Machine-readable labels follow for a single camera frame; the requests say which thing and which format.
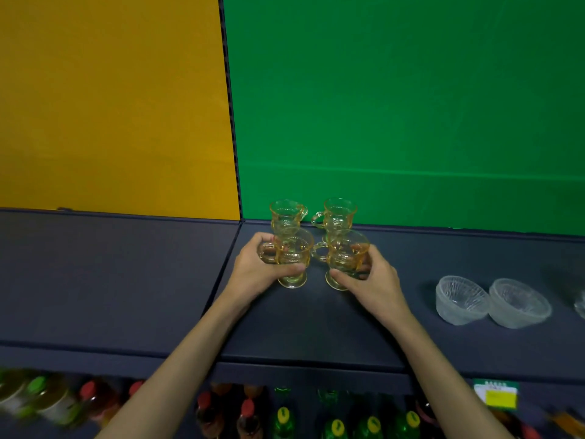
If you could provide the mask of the person's right forearm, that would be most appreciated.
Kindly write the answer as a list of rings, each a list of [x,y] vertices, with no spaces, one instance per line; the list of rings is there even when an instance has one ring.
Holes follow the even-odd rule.
[[[411,313],[385,325],[405,353],[446,439],[514,439]]]

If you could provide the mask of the green bottle with yellow cap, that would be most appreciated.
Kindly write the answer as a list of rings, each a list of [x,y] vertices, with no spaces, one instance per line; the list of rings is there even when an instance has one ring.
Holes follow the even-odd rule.
[[[380,419],[376,416],[363,417],[358,421],[352,439],[384,439]]]
[[[391,439],[420,439],[420,417],[414,411],[397,413],[391,428]]]
[[[272,426],[272,439],[294,439],[296,420],[288,406],[277,409]]]
[[[325,422],[320,439],[349,439],[345,424],[340,419],[329,419]]]

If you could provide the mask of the person's left forearm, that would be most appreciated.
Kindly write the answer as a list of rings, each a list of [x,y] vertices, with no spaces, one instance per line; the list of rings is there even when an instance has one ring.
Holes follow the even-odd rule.
[[[172,439],[250,300],[224,293],[95,439]]]

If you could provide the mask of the person's right hand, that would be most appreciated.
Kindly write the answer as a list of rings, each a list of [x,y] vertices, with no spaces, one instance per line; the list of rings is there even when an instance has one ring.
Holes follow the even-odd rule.
[[[397,271],[374,244],[369,251],[370,271],[360,291],[352,293],[362,306],[391,332],[413,320],[401,290]]]

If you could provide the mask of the person's left hand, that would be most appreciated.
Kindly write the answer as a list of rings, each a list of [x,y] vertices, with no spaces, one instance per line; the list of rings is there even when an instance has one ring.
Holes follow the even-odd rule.
[[[239,311],[246,310],[252,301],[269,288],[274,281],[268,277],[269,264],[257,254],[261,242],[271,242],[273,235],[257,232],[236,257],[233,271],[221,297],[226,297]]]

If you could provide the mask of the pale bottle with green cap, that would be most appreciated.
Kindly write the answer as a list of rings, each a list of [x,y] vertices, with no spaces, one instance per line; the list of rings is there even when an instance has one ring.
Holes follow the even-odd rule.
[[[61,426],[73,426],[80,414],[81,403],[59,374],[39,375],[26,386],[26,393],[36,414]]]
[[[32,415],[27,387],[30,373],[23,369],[0,368],[0,413],[16,419]]]

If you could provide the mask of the orange drink bottle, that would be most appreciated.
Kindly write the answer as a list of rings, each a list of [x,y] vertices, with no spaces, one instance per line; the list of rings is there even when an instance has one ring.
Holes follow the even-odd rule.
[[[572,439],[585,439],[585,406],[549,413],[548,419]]]

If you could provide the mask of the green and yellow shelf label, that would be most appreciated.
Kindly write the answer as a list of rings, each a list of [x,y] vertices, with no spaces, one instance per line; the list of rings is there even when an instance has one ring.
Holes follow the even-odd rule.
[[[473,379],[472,383],[475,393],[486,406],[496,410],[517,410],[519,383],[494,379]]]

